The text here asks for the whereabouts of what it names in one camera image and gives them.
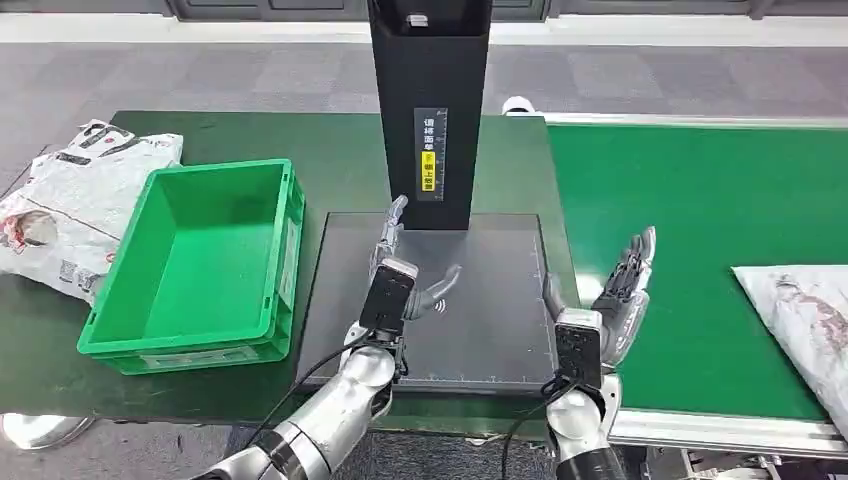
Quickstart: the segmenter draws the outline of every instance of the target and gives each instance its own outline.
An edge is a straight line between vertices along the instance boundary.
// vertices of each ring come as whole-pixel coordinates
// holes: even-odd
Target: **green conveyor belt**
[[[826,418],[730,268],[848,263],[848,132],[549,132],[578,285],[603,281],[628,236],[657,227],[652,303],[622,366],[624,406]]]

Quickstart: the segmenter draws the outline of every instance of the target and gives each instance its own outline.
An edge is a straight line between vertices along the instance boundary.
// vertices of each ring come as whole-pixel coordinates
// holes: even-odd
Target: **gray carpet floor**
[[[75,126],[121,109],[377,112],[370,46],[0,44],[0,197]],[[523,95],[543,111],[848,116],[848,49],[494,46],[484,112]],[[0,441],[0,480],[184,478],[216,462],[229,427],[102,421],[57,450]],[[374,434],[340,478],[495,478],[499,444]],[[546,478],[513,448],[515,478]]]

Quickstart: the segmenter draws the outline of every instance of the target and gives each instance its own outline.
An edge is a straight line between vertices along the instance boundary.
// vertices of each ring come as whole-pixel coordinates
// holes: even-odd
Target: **yellow label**
[[[421,152],[421,191],[436,191],[436,152]]]

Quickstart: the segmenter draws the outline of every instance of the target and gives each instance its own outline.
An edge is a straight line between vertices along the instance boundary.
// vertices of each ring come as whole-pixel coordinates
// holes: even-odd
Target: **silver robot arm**
[[[391,406],[395,358],[371,346],[255,445],[194,480],[326,480]]]
[[[567,308],[558,279],[548,278],[545,303],[556,319],[557,376],[577,384],[546,411],[558,480],[627,479],[608,440],[621,405],[615,368],[645,316],[655,248],[653,227],[633,237],[591,310]]]

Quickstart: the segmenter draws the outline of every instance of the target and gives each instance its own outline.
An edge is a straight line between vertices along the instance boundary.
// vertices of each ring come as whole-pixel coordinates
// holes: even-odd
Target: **label sticker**
[[[448,109],[416,108],[415,152],[416,200],[441,202],[445,199]]]
[[[206,350],[202,352],[172,353],[163,355],[139,355],[148,368],[174,368],[187,365],[213,365],[222,362],[255,360],[256,350],[249,346]]]
[[[421,152],[421,191],[436,191],[436,152]]]

